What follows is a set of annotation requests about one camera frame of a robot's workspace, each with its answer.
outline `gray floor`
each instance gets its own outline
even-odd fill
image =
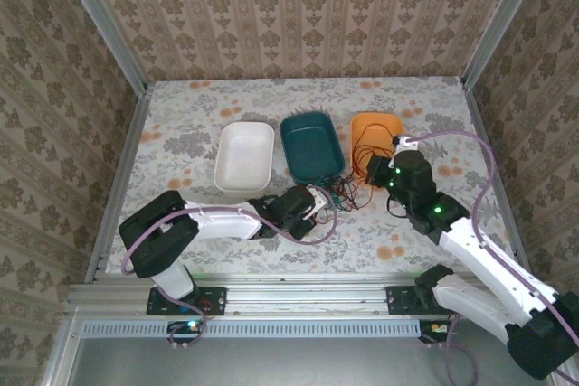
[[[460,324],[457,343],[479,360],[479,386],[537,386],[494,337]],[[165,340],[85,339],[70,385],[446,386],[444,351],[407,339],[206,339],[188,350]],[[452,359],[457,383],[472,368]]]

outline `aluminum frame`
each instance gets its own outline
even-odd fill
[[[480,283],[465,276],[473,285]],[[446,315],[388,315],[384,300],[384,287],[388,285],[409,285],[412,279],[392,275],[382,279],[366,277],[364,283],[354,279],[343,279],[342,283],[321,284],[305,278],[296,282],[266,282],[231,284],[227,280],[227,315],[212,321],[234,322],[239,325],[272,320],[284,325],[290,322],[333,324],[343,320],[351,325],[387,324],[392,320],[439,320]],[[199,280],[204,285],[222,285],[215,280]],[[159,320],[189,320],[189,316],[147,316],[145,305],[150,284],[137,278],[104,279],[92,285],[78,285],[71,288],[69,302],[57,334],[51,357],[44,374],[42,386],[62,386],[70,381],[81,339],[91,339],[82,335],[86,321],[124,320],[131,324]],[[562,367],[563,371],[577,378],[577,366],[570,359]],[[549,384],[564,385],[565,381],[556,375],[549,377]]]
[[[462,74],[470,88],[474,88],[522,2],[523,0],[500,0],[498,2],[497,9]]]
[[[107,206],[105,207],[105,212],[102,216],[102,221],[100,222],[95,246],[92,255],[90,256],[89,267],[87,268],[87,273],[84,277],[84,282],[86,284],[89,284],[94,280],[103,255],[105,255],[110,249],[110,244],[114,237],[116,225],[119,221],[120,212],[123,206],[123,200],[127,193],[128,181],[130,180],[132,167],[135,163],[139,138],[143,132],[143,126],[147,119],[148,108],[154,91],[155,85],[149,87],[147,93],[137,100],[137,105],[133,112],[133,118],[128,127],[127,139],[125,140],[125,145],[120,154],[115,179],[110,188]]]
[[[119,63],[131,87],[141,98],[147,89],[147,75],[138,65],[133,51],[125,42],[115,19],[102,0],[81,0],[92,21],[99,29],[113,56]]]

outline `orange bowl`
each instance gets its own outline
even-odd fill
[[[358,179],[365,178],[365,169],[372,155],[392,156],[394,136],[404,132],[400,118],[392,113],[362,112],[356,114],[350,121],[350,165],[355,168],[356,159],[360,173],[354,175]]]

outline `red wire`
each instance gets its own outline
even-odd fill
[[[385,156],[394,155],[392,150],[390,150],[388,148],[384,148],[381,146],[372,146],[372,145],[368,145],[368,144],[359,145],[360,141],[362,140],[362,137],[364,137],[364,134],[367,131],[367,129],[372,127],[372,126],[384,128],[388,132],[388,134],[390,135],[390,138],[394,139],[394,135],[392,134],[390,129],[383,124],[372,123],[372,124],[368,124],[367,126],[365,126],[364,130],[362,131],[362,134],[360,135],[360,137],[357,139],[356,143],[352,147],[352,166],[353,166],[352,169],[356,175],[364,177],[364,178],[367,176],[367,171],[365,169],[363,169],[362,167],[360,167],[360,164],[366,157],[368,157],[369,155],[371,156],[371,155],[378,154],[377,151],[380,151]]]
[[[357,196],[358,188],[360,187],[360,185],[362,185],[363,182],[364,182],[364,180],[360,180],[360,182],[356,185],[356,189],[354,190],[354,195],[353,195],[354,199]],[[372,201],[372,196],[374,196],[374,187],[372,187],[372,189],[370,190],[370,198],[368,199],[368,201],[364,205],[357,205],[356,203],[354,203],[355,208],[357,210],[361,210],[364,207],[366,207]]]

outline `wire bundle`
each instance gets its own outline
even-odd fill
[[[315,185],[326,189],[336,207],[342,212],[351,212],[364,208],[367,203],[359,205],[356,203],[356,196],[358,194],[358,187],[362,182],[356,182],[354,174],[346,177],[339,176],[338,178],[321,178]]]
[[[385,146],[374,146],[374,145],[369,145],[369,144],[364,144],[364,143],[361,144],[360,143],[360,142],[362,142],[362,138],[364,137],[365,132],[370,127],[380,127],[380,128],[383,128],[385,130],[385,133],[388,134],[388,137],[384,138]],[[370,161],[370,158],[372,157],[372,155],[381,155],[382,157],[392,158],[394,156],[394,152],[392,151],[392,148],[391,148],[393,140],[394,140],[394,135],[392,134],[390,129],[387,126],[385,126],[384,124],[373,123],[373,124],[368,124],[367,126],[365,126],[364,130],[362,130],[362,134],[360,135],[360,137],[358,138],[358,140],[356,141],[354,146],[352,146],[352,171],[353,171],[353,173],[356,176],[361,177],[363,180],[365,180],[365,178],[368,176],[368,172],[367,172],[366,168],[362,166],[362,164],[366,159],[367,159],[367,161]]]

